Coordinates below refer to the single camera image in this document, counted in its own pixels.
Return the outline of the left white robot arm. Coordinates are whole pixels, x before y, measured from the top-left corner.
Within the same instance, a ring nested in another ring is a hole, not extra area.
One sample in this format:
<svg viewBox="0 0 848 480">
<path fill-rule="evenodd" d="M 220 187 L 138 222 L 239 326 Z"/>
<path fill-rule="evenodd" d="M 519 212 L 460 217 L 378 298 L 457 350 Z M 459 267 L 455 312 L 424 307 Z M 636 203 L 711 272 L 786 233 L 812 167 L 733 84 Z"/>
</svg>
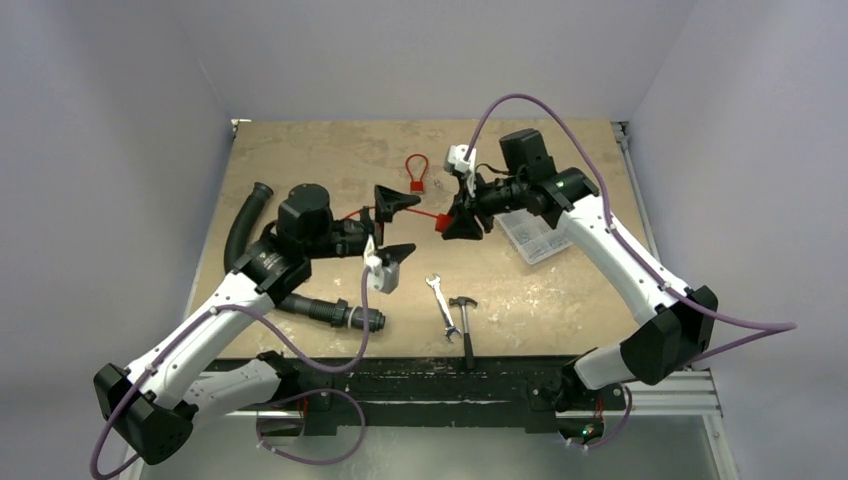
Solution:
<svg viewBox="0 0 848 480">
<path fill-rule="evenodd" d="M 298 370 L 276 352 L 265 352 L 220 380 L 206 367 L 242 331 L 266 323 L 291 303 L 318 259 L 358 257 L 360 293 L 392 292 L 412 243 L 385 245 L 383 233 L 396 213 L 416 206 L 417 195 L 376 186 L 371 206 L 356 218 L 336 218 L 321 185 L 293 187 L 277 217 L 258 237 L 252 230 L 272 196 L 256 183 L 233 221 L 225 245 L 225 274 L 210 297 L 156 346 L 126 366 L 104 365 L 93 385 L 107 432 L 128 444 L 133 459 L 164 462 L 207 420 L 268 403 L 284 409 L 301 396 Z"/>
</svg>

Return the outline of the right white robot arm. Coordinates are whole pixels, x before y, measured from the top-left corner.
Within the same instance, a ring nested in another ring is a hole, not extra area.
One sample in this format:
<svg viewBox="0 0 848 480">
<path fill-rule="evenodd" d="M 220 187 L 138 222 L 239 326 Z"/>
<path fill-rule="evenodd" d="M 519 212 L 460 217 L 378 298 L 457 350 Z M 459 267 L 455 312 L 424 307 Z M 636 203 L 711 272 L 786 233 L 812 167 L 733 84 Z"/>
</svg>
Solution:
<svg viewBox="0 0 848 480">
<path fill-rule="evenodd" d="M 693 289 L 634 240 L 604 211 L 600 189 L 576 167 L 558 170 L 542 134 L 523 129 L 499 141 L 507 165 L 503 178 L 486 181 L 475 172 L 476 152 L 467 145 L 449 147 L 445 170 L 459 191 L 439 227 L 443 239 L 480 240 L 495 216 L 525 210 L 550 228 L 563 227 L 613 285 L 638 329 L 617 344 L 593 349 L 567 364 L 561 392 L 576 407 L 596 399 L 601 388 L 619 382 L 655 385 L 691 363 L 709 345 L 714 321 L 705 309 L 718 306 L 706 286 Z"/>
</svg>

